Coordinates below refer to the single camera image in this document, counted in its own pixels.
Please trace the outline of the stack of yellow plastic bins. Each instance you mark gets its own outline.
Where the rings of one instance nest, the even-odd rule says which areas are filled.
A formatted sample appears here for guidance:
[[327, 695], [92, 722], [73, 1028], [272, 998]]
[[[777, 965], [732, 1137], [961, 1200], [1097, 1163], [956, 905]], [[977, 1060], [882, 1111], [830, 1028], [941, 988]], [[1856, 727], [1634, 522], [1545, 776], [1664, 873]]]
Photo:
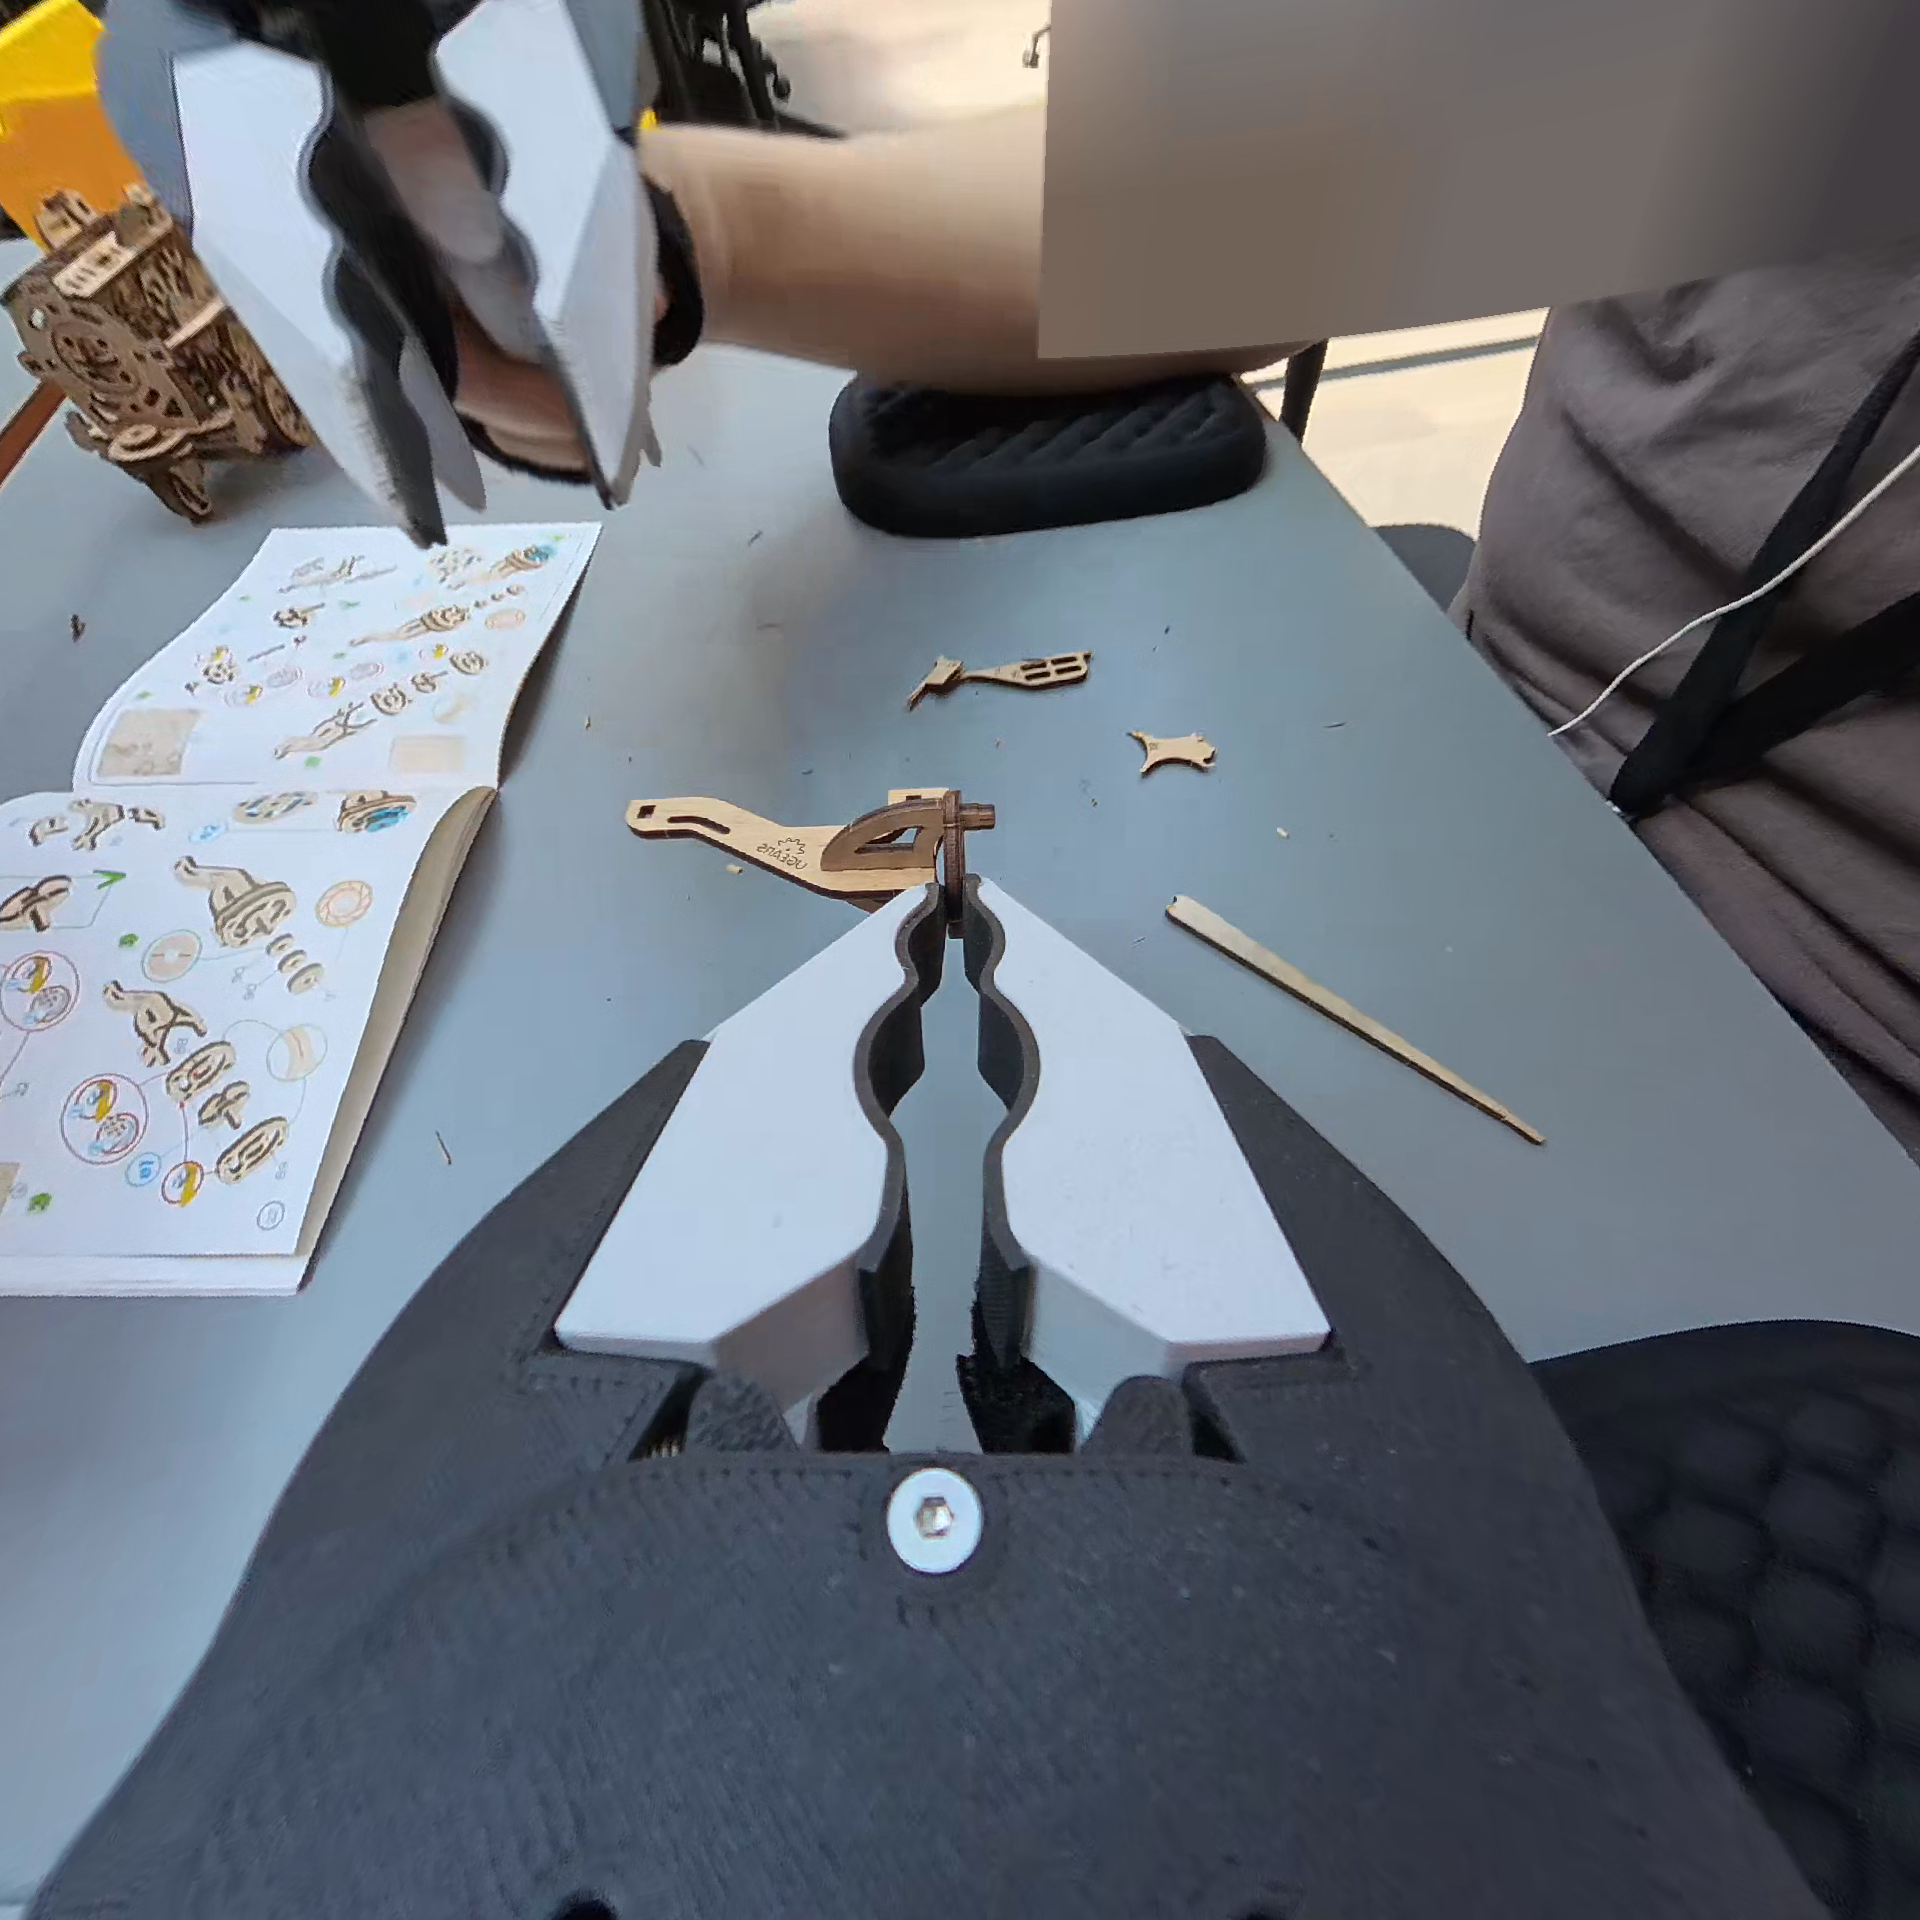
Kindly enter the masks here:
[[63, 190], [109, 212], [141, 182], [98, 94], [99, 36], [84, 3], [3, 5], [1, 209], [39, 250], [45, 198]]

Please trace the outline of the wooden model arm assembly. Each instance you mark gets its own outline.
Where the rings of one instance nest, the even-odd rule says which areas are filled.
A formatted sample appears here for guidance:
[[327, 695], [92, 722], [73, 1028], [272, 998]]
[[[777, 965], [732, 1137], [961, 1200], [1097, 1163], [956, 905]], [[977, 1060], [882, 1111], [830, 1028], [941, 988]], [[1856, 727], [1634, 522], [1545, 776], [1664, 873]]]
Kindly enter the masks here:
[[865, 913], [933, 887], [948, 939], [964, 934], [968, 837], [995, 829], [995, 807], [954, 786], [899, 789], [846, 824], [797, 826], [713, 797], [637, 798], [625, 826], [642, 841], [700, 841], [735, 865]]

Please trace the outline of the assembled wooden mechanical model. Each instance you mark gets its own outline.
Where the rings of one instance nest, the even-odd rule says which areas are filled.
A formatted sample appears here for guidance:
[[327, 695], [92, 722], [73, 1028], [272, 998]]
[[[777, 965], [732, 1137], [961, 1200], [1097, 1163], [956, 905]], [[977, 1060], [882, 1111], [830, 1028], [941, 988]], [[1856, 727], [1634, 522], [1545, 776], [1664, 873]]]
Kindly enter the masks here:
[[67, 400], [73, 444], [176, 516], [211, 516], [207, 467], [316, 442], [294, 396], [145, 187], [98, 211], [45, 197], [48, 250], [3, 288], [18, 362]]

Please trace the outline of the person's right hand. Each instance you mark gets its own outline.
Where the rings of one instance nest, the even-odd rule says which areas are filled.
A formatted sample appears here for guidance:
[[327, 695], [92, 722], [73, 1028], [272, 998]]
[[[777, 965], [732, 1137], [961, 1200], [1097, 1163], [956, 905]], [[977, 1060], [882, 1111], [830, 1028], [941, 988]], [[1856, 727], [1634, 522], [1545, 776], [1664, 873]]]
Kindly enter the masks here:
[[516, 247], [441, 99], [371, 109], [365, 135], [417, 232], [454, 352], [452, 403], [501, 467], [586, 483], [587, 455], [537, 362]]

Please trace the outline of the white instruction booklet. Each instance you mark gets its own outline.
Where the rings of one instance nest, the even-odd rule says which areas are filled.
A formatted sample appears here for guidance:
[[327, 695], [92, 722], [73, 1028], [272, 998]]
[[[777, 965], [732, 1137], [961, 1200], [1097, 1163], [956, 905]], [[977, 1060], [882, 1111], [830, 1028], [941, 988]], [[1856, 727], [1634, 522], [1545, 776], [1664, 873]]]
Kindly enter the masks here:
[[602, 533], [269, 533], [3, 803], [3, 1296], [302, 1287]]

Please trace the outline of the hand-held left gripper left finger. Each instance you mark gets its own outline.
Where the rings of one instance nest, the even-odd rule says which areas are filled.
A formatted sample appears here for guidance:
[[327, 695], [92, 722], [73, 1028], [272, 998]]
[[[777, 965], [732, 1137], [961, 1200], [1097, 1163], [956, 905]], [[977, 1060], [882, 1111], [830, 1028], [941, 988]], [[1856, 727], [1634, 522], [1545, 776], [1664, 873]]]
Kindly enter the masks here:
[[708, 1035], [560, 1346], [739, 1375], [821, 1448], [883, 1448], [915, 1331], [893, 1112], [945, 939], [940, 890], [902, 892]]

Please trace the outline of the slotted wooden model part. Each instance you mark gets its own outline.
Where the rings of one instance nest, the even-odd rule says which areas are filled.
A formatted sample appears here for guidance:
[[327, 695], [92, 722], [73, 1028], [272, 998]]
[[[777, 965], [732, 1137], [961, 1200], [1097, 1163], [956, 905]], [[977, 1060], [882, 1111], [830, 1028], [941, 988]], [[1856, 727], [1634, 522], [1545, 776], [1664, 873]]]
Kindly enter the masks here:
[[919, 685], [912, 688], [903, 710], [919, 709], [927, 699], [944, 699], [965, 685], [1046, 693], [1082, 685], [1090, 679], [1090, 673], [1090, 651], [1027, 657], [991, 667], [968, 667], [959, 659], [940, 657]]

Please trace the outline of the person's right forearm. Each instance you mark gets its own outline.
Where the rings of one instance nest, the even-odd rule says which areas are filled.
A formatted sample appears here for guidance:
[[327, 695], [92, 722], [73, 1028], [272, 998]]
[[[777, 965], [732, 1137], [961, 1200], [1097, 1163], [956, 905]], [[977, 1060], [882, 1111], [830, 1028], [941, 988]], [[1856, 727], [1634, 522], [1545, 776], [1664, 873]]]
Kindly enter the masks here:
[[668, 124], [637, 160], [689, 232], [704, 337], [733, 348], [977, 396], [1258, 372], [1300, 350], [1042, 359], [1040, 105], [848, 139]]

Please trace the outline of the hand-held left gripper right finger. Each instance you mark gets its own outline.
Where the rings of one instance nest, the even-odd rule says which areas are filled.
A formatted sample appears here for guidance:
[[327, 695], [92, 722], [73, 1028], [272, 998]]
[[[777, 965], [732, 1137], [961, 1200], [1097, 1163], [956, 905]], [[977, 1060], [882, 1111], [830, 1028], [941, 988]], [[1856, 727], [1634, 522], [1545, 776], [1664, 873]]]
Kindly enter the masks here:
[[981, 1158], [959, 1391], [981, 1453], [1071, 1453], [1129, 1380], [1324, 1350], [1331, 1325], [1188, 1032], [999, 884], [964, 884]]

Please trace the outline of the thin pointed wooden stick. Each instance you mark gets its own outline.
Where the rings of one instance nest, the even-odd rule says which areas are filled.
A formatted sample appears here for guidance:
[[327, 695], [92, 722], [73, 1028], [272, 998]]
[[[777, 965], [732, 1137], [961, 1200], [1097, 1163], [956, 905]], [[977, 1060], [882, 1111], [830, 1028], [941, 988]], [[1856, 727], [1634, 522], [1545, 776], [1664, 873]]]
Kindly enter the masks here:
[[1445, 1068], [1433, 1060], [1425, 1051], [1408, 1042], [1401, 1035], [1375, 1020], [1373, 1016], [1361, 1012], [1357, 1007], [1312, 980], [1307, 973], [1301, 973], [1292, 962], [1283, 960], [1272, 948], [1265, 948], [1247, 933], [1227, 923], [1223, 917], [1204, 907], [1201, 902], [1177, 894], [1164, 905], [1164, 919], [1186, 931], [1189, 937], [1199, 940], [1204, 947], [1242, 966], [1243, 971], [1256, 974], [1269, 986], [1292, 997], [1293, 1001], [1306, 1005], [1324, 1020], [1330, 1020], [1342, 1032], [1366, 1042], [1377, 1053], [1393, 1058], [1404, 1068], [1409, 1068], [1427, 1085], [1450, 1092], [1454, 1098], [1475, 1111], [1478, 1115], [1497, 1122], [1508, 1129], [1512, 1134], [1534, 1147], [1545, 1147], [1545, 1134], [1516, 1115], [1509, 1106], [1490, 1097], [1482, 1089], [1473, 1086], [1452, 1068]]

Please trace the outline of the person's grey shirt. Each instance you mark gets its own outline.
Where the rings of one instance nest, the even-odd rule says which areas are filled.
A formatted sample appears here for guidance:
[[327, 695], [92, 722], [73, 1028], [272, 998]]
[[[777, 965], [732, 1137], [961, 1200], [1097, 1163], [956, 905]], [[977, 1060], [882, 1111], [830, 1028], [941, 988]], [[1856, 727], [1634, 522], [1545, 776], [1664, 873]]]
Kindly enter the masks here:
[[1916, 248], [1548, 317], [1454, 621], [1916, 1156]]

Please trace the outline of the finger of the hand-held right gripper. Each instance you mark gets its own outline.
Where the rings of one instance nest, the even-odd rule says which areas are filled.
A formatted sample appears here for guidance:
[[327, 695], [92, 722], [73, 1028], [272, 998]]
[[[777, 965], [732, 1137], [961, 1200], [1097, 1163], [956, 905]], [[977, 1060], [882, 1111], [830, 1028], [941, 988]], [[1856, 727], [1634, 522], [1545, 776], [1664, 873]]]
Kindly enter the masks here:
[[611, 509], [657, 455], [648, 36], [642, 5], [481, 3], [432, 53], [446, 132], [432, 232], [470, 314], [560, 388]]
[[419, 5], [113, 3], [111, 130], [318, 444], [417, 547], [484, 506], [446, 277], [371, 148], [426, 97]]

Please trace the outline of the black chair frame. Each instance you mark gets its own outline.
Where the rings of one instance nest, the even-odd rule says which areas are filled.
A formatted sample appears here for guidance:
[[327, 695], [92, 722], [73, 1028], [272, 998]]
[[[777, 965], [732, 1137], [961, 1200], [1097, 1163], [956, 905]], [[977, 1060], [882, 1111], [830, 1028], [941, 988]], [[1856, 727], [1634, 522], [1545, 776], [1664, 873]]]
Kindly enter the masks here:
[[753, 36], [753, 3], [639, 3], [659, 126], [715, 126], [805, 139], [846, 139], [794, 112], [792, 85]]

